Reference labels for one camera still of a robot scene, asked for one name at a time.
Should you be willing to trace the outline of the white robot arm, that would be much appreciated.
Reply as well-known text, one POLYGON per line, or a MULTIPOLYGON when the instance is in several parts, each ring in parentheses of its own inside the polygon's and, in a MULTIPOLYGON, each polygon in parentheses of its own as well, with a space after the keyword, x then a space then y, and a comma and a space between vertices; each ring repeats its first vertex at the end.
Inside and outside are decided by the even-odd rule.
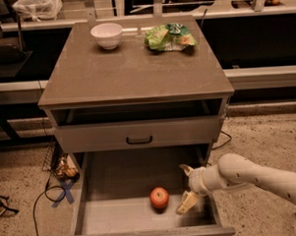
POLYGON ((296 205, 296 172, 261 166, 236 153, 223 155, 216 165, 193 168, 181 164, 188 176, 190 191, 185 191, 177 214, 184 214, 216 190, 229 191, 245 185, 255 185, 296 205))

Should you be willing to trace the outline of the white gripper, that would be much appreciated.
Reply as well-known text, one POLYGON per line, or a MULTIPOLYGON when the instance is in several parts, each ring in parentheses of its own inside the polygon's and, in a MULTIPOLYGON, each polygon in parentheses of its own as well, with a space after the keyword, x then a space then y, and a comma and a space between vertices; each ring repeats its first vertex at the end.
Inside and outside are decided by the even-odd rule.
POLYGON ((180 164, 183 172, 189 176, 188 185, 193 191, 185 191, 183 193, 180 205, 176 208, 176 213, 182 215, 190 210, 199 200, 199 196, 204 197, 210 193, 211 189, 211 169, 206 167, 194 169, 187 164, 180 164))

